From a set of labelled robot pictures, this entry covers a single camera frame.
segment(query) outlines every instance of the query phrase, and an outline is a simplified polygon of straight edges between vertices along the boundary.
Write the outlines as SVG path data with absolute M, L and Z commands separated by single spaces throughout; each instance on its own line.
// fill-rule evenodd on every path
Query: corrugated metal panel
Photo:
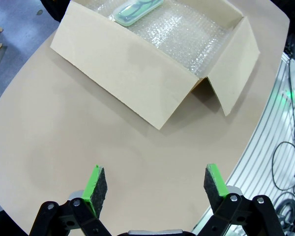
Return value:
M 283 55 L 263 115 L 242 158 L 227 181 L 227 185 L 239 187 L 248 199 L 263 194 L 269 196 L 274 202 L 283 192 L 273 184 L 271 158 L 280 142 L 288 141 L 293 143 L 294 129 L 288 58 Z M 275 154 L 273 170 L 274 178 L 280 188 L 289 188 L 295 184 L 295 150 L 291 145 L 282 144 L 278 148 Z M 210 215 L 212 215 L 212 211 L 208 210 L 203 220 L 207 221 Z M 194 229 L 193 233 L 197 234 L 202 228 L 202 224 L 203 222 Z M 240 235 L 244 234 L 242 227 L 239 226 L 232 226 L 231 230 Z

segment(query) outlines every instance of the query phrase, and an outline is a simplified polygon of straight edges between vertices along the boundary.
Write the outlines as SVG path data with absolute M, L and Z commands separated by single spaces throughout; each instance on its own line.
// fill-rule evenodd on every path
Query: beige tabletop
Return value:
M 0 204 L 29 233 L 40 205 L 84 189 L 96 164 L 108 192 L 101 220 L 130 229 L 192 230 L 208 207 L 207 163 L 227 179 L 267 102 L 289 20 L 270 0 L 231 0 L 249 16 L 261 56 L 225 117 L 208 82 L 158 131 L 49 48 L 0 98 Z

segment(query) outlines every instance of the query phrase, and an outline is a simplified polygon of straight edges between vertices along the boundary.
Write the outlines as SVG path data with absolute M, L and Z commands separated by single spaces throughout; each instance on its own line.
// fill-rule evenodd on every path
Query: cardboard box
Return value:
M 260 54 L 249 21 L 225 0 L 180 2 L 234 28 L 205 73 L 228 115 Z M 204 79 L 123 26 L 73 1 L 51 48 L 157 129 Z

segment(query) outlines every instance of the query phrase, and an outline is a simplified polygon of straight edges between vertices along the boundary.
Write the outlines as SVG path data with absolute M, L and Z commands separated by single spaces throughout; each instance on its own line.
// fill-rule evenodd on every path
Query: gray floor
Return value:
M 56 30 L 59 23 L 40 0 L 0 0 L 0 43 L 7 46 L 0 63 L 0 97 L 17 72 Z

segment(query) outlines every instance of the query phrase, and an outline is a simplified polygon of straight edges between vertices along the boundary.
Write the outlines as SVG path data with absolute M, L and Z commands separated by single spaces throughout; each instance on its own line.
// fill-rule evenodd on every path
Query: bubble wrap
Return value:
M 112 12 L 124 2 L 90 0 L 86 7 L 114 20 Z M 164 0 L 160 7 L 127 28 L 198 77 L 206 76 L 205 69 L 232 31 L 177 0 Z

